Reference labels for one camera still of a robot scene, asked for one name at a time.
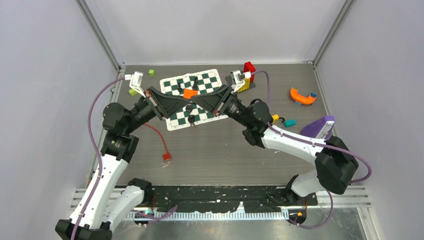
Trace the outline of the black keys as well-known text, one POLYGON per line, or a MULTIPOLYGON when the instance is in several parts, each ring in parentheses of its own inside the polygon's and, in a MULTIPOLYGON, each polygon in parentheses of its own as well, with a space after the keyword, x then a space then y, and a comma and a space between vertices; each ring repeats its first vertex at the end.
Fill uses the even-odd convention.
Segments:
POLYGON ((188 104, 185 107, 185 112, 188 113, 187 121, 191 127, 195 126, 195 120, 196 120, 196 117, 192 114, 193 109, 194 107, 192 104, 188 104))

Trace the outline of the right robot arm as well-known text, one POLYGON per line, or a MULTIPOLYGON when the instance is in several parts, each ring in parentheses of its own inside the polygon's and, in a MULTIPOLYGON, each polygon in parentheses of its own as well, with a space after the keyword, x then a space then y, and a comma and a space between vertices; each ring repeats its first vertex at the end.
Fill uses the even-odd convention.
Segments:
POLYGON ((356 157, 340 138, 310 138, 281 129, 272 123, 264 101, 255 99, 245 106, 227 85, 190 98, 162 94, 159 104, 170 115, 188 104, 196 104, 215 116, 226 115, 245 127, 242 134, 250 145, 278 150, 311 163, 314 170, 294 175, 285 186, 283 192, 291 205, 299 205, 306 196, 319 191, 344 194, 359 168, 356 157))

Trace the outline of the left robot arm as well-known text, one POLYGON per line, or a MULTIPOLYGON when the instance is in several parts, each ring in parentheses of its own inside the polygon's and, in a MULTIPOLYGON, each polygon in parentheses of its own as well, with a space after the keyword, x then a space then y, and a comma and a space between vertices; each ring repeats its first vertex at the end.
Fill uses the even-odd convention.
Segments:
POLYGON ((63 240, 110 240, 117 226, 137 205, 153 202, 152 184, 134 178, 112 203, 110 196, 121 174, 129 165, 139 138, 136 129, 157 117, 166 119, 189 103, 182 96, 167 95, 150 87, 129 110, 112 102, 103 110, 106 137, 95 153, 99 158, 94 179, 69 219, 60 219, 55 231, 63 240))

